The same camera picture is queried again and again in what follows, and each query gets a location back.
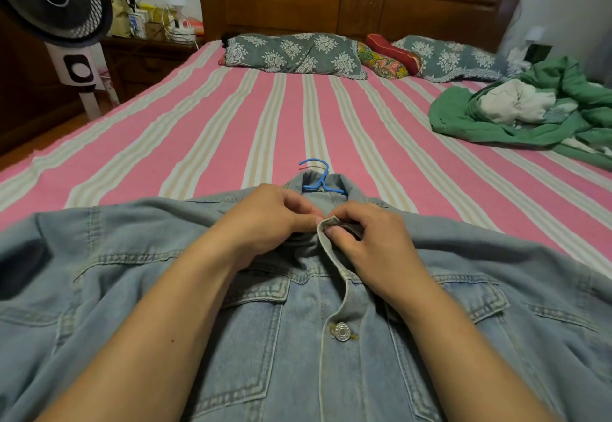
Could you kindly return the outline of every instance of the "green clothing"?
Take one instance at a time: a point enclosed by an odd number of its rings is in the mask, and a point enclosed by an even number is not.
[[[570,57],[537,63],[518,79],[537,89],[554,89],[557,98],[572,98],[578,103],[578,109],[560,124],[517,129],[495,124],[480,109],[480,97],[503,84],[502,81],[473,95],[468,89],[450,87],[429,110],[432,129],[468,142],[552,148],[561,155],[612,171],[612,156],[561,144],[574,136],[591,148],[612,148],[612,90],[590,84],[578,62]]]

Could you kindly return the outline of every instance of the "finger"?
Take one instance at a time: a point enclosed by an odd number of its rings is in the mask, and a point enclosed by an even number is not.
[[[316,232],[317,225],[322,221],[320,216],[294,214],[291,232]]]
[[[332,227],[326,228],[325,235],[349,258],[360,247],[360,242],[356,241],[355,237],[339,225],[333,225]]]
[[[325,217],[323,211],[318,209],[317,206],[309,201],[304,195],[300,195],[298,192],[287,188],[280,188],[280,193],[283,195],[285,207],[294,213],[319,216],[322,218]]]
[[[369,204],[350,201],[334,208],[327,217],[336,216],[341,221],[356,221],[366,228],[368,222],[376,216],[378,210],[378,207],[372,207]]]

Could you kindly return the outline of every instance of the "pillow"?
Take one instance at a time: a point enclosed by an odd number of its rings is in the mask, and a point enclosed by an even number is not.
[[[417,55],[402,48],[393,47],[382,35],[368,35],[365,38],[365,44],[375,52],[395,58],[408,69],[411,76],[416,76],[421,69],[421,61]]]
[[[372,52],[371,48],[363,42],[359,42],[357,56],[363,66],[367,66],[376,73],[377,76],[387,79],[401,79],[408,76],[406,67],[393,58]]]
[[[419,76],[432,82],[454,79],[497,81],[508,70],[505,58],[471,45],[420,35],[406,36],[393,45],[417,53],[423,64]]]
[[[292,35],[244,34],[228,40],[226,66],[270,73],[317,73],[367,79],[357,57],[357,41],[343,35],[309,32]]]

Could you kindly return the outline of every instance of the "nightstand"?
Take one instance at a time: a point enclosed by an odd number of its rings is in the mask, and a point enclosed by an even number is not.
[[[173,41],[105,37],[100,43],[121,103],[160,82],[196,51],[192,43]],[[203,44],[198,37],[198,46]]]

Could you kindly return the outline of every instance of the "pink striped bed sheet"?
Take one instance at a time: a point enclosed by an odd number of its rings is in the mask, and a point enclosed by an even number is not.
[[[157,86],[1,172],[0,229],[35,211],[281,185],[298,162],[321,158],[395,207],[537,241],[612,276],[610,173],[433,133],[430,103],[453,84],[226,68],[221,53],[208,43]]]

